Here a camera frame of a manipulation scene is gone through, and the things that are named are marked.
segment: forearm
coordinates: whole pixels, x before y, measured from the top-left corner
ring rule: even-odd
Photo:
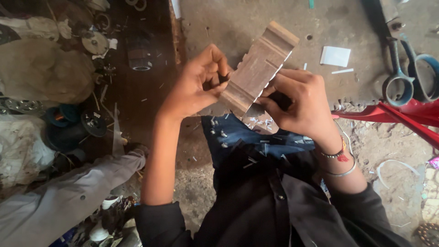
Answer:
[[[145,165],[140,202],[163,205],[172,202],[175,157],[181,120],[158,113],[153,129],[152,150]]]
[[[345,150],[345,156],[348,159],[347,162],[338,161],[337,158],[327,158],[321,154],[336,154],[342,149],[342,140],[337,127],[334,125],[333,127],[331,126],[330,129],[331,131],[324,137],[315,140],[319,165],[324,171],[333,174],[343,174],[349,171],[354,165],[354,160],[349,154],[350,150],[348,147]],[[356,194],[367,188],[366,179],[358,166],[356,166],[351,173],[343,177],[331,176],[326,172],[322,172],[322,176],[330,192],[331,190],[337,190],[346,194]]]

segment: person's right hand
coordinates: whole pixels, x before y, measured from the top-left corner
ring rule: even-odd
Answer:
[[[283,111],[267,98],[275,91],[288,96],[292,104]],[[328,153],[340,151],[340,134],[332,120],[323,77],[305,70],[281,69],[256,101],[273,118],[279,128],[313,139],[320,146],[334,146]]]

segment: hand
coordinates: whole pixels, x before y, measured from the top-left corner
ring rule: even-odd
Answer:
[[[292,105],[286,112],[267,98],[275,91],[291,99]],[[305,70],[281,69],[256,102],[265,108],[279,128],[305,135],[319,145],[335,145],[329,152],[340,151],[341,138],[332,120],[322,76]]]
[[[189,61],[181,73],[158,115],[166,115],[178,121],[191,116],[218,101],[227,83],[221,83],[218,73],[228,74],[226,56],[214,44]],[[203,90],[203,83],[211,82],[212,89]]]

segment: white cloth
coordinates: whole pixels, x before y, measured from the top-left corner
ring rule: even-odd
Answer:
[[[145,165],[142,151],[106,156],[0,204],[1,246],[47,247]]]

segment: scissors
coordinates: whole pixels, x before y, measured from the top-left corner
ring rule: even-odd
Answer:
[[[384,19],[390,34],[387,35],[389,42],[390,56],[392,59],[393,75],[386,79],[383,84],[384,99],[392,106],[402,106],[408,103],[412,98],[423,102],[433,102],[439,98],[439,62],[428,54],[417,55],[411,47],[406,34],[404,33],[404,22],[398,14],[393,0],[380,0]],[[404,47],[409,58],[408,76],[401,70],[398,55],[398,40]],[[426,92],[424,85],[419,77],[420,70],[418,68],[420,61],[426,62],[433,69],[434,85],[431,92]],[[404,85],[404,91],[400,97],[392,99],[389,96],[388,89],[393,83],[400,81]]]

